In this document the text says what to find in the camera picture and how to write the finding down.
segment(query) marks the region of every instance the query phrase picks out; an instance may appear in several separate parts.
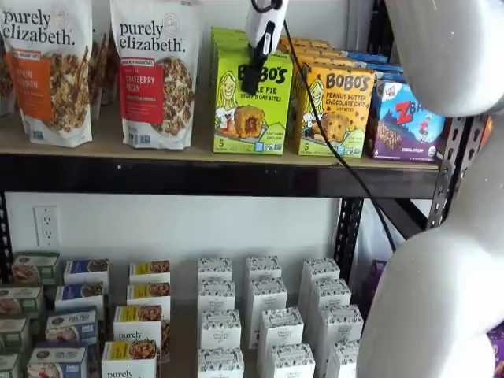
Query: white outlet cover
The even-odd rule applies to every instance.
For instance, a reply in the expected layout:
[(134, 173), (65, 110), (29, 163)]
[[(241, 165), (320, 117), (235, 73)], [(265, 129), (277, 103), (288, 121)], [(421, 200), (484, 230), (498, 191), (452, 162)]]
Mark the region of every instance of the white outlet cover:
[(40, 248), (54, 249), (60, 246), (60, 235), (56, 206), (35, 206), (35, 226), (37, 245)]

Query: red label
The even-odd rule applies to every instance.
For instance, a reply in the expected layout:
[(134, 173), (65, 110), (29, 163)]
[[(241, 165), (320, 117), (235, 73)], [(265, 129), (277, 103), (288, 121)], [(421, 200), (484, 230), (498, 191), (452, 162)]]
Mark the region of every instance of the red label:
[(163, 123), (163, 67), (154, 59), (124, 57), (120, 61), (120, 111), (125, 120)]

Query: black cable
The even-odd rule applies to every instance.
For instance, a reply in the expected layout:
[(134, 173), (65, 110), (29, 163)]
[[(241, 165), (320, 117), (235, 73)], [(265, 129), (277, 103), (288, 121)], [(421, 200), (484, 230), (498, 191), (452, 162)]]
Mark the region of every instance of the black cable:
[(338, 159), (339, 163), (341, 163), (341, 165), (348, 170), (348, 172), (361, 185), (362, 190), (367, 194), (369, 200), (371, 201), (372, 205), (374, 206), (374, 208), (376, 210), (376, 213), (378, 214), (378, 217), (379, 217), (379, 219), (381, 221), (381, 224), (384, 226), (385, 235), (387, 235), (388, 242), (391, 244), (392, 252), (395, 252), (395, 243), (394, 243), (394, 240), (392, 239), (391, 230), (388, 228), (387, 222), (385, 221), (384, 215), (382, 213), (380, 205), (378, 205), (378, 202), (376, 201), (376, 198), (374, 197), (374, 195), (371, 194), (371, 191), (369, 191), (368, 187), (366, 186), (366, 184), (364, 183), (364, 181), (362, 181), (361, 177), (357, 174), (357, 172), (355, 172), (355, 170), (348, 165), (348, 163), (336, 152), (336, 150), (332, 146), (331, 142), (329, 142), (328, 136), (326, 135), (325, 130), (322, 127), (321, 120), (320, 120), (320, 118), (318, 116), (317, 107), (315, 106), (315, 101), (313, 100), (312, 94), (309, 91), (308, 80), (306, 78), (306, 75), (305, 75), (304, 71), (302, 70), (301, 65), (299, 64), (298, 56), (295, 53), (294, 44), (292, 43), (291, 33), (289, 32), (289, 27), (287, 26), (287, 21), (286, 20), (283, 22), (283, 25), (285, 27), (285, 32), (287, 34), (287, 39), (289, 40), (289, 45), (291, 46), (292, 56), (293, 56), (293, 58), (294, 58), (294, 60), (296, 62), (296, 65), (298, 66), (298, 71), (299, 71), (299, 74), (301, 75), (303, 83), (305, 84), (305, 88), (308, 91), (309, 103), (312, 106), (313, 115), (315, 116), (315, 120), (317, 121), (318, 128), (321, 130), (321, 134), (322, 134), (322, 137), (324, 138), (325, 144), (328, 145), (329, 150), (331, 150), (331, 152), (334, 154), (334, 156), (336, 156), (336, 159)]

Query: purely elizabeth granola bag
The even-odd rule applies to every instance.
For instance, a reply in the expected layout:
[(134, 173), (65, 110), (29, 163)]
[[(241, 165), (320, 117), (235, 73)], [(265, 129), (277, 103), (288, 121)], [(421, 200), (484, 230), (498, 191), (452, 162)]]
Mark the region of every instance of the purely elizabeth granola bag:
[(111, 0), (124, 143), (163, 150), (191, 145), (200, 12), (196, 1)]
[(0, 25), (30, 140), (91, 141), (91, 0), (0, 0)]

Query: orange label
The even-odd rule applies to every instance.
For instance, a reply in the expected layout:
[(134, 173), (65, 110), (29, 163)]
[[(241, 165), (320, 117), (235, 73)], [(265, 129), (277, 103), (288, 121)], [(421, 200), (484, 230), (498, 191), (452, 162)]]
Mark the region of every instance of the orange label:
[(38, 120), (52, 120), (50, 102), (50, 59), (38, 51), (7, 53), (10, 76), (23, 113)]

